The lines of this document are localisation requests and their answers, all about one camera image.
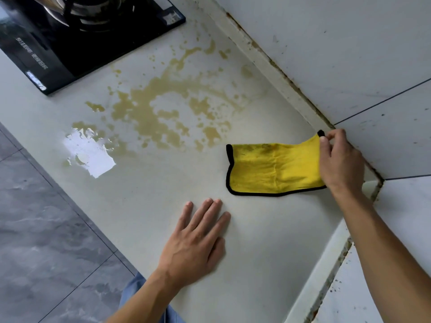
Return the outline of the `person's left forearm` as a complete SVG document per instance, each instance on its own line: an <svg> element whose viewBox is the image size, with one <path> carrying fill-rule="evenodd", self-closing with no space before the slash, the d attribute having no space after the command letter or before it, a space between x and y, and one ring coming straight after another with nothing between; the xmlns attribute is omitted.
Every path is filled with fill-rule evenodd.
<svg viewBox="0 0 431 323"><path fill-rule="evenodd" d="M157 323L178 291L169 274L156 269L141 289L104 323Z"/></svg>

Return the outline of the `person's right forearm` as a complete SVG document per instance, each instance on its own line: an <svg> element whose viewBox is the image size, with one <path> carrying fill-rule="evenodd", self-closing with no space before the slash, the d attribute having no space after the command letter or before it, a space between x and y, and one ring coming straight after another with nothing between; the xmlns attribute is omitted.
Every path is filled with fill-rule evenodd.
<svg viewBox="0 0 431 323"><path fill-rule="evenodd" d="M431 277L360 190L332 188L384 323L431 323Z"/></svg>

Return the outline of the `brown liquid spill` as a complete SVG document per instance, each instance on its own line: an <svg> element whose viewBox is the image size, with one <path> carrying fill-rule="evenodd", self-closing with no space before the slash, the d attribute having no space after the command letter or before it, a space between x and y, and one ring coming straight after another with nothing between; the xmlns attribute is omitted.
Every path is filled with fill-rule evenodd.
<svg viewBox="0 0 431 323"><path fill-rule="evenodd" d="M99 125L83 120L72 123L62 141L67 158L63 166L79 166L99 178L119 164L120 157L137 157L141 150L193 149L203 152L227 138L231 116L251 103L240 84L228 79L231 70L217 62L209 69L194 67L202 57L228 60L231 49L218 49L213 39L207 48L170 46L169 62L161 61L160 74L146 84L121 89L108 86L108 104L86 101L99 114Z"/></svg>

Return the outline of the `black glass gas stove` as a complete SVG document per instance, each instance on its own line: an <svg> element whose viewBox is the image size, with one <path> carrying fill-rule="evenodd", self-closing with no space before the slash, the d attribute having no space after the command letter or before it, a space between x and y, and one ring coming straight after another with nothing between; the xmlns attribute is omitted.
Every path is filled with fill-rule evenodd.
<svg viewBox="0 0 431 323"><path fill-rule="evenodd" d="M170 0L133 0L130 21L109 32L75 31L34 0L0 0L0 50L45 95L186 22Z"/></svg>

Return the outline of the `person's right hand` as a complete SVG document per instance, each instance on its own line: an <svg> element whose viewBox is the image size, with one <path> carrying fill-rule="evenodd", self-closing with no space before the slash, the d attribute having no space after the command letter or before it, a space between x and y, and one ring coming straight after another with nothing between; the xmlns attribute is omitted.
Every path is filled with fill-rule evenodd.
<svg viewBox="0 0 431 323"><path fill-rule="evenodd" d="M332 152L330 180L323 182L336 199L359 195L365 174L361 152L350 145L344 129L331 130L325 136L332 145Z"/></svg>

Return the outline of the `metal stove burner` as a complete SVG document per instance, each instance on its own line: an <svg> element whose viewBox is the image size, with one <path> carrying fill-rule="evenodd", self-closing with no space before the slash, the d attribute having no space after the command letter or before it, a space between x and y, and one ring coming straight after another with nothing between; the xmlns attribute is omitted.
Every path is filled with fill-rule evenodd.
<svg viewBox="0 0 431 323"><path fill-rule="evenodd" d="M130 21L133 0L34 0L48 15L75 31L109 32Z"/></svg>

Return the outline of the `person's left hand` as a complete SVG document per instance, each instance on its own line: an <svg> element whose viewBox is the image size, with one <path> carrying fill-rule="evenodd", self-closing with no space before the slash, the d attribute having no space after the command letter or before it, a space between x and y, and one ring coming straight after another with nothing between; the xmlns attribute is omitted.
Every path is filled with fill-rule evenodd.
<svg viewBox="0 0 431 323"><path fill-rule="evenodd" d="M213 272L207 271L206 265L209 252L217 238L201 237L201 206L195 212L192 210L189 223L189 227L193 228L192 231L177 232L176 225L162 251L157 267L169 274L173 284L179 290ZM229 212L221 213L220 210L218 219L223 222L222 233L219 236L223 237L230 223L231 214Z"/></svg>

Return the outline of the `yellow black-edged cleaning cloth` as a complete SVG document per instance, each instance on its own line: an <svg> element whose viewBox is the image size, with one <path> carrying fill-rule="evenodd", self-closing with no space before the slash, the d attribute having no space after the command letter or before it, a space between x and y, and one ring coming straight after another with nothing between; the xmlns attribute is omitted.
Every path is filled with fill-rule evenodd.
<svg viewBox="0 0 431 323"><path fill-rule="evenodd" d="M226 145L226 188L237 196L281 197L322 190L319 170L323 130L297 145L279 143Z"/></svg>

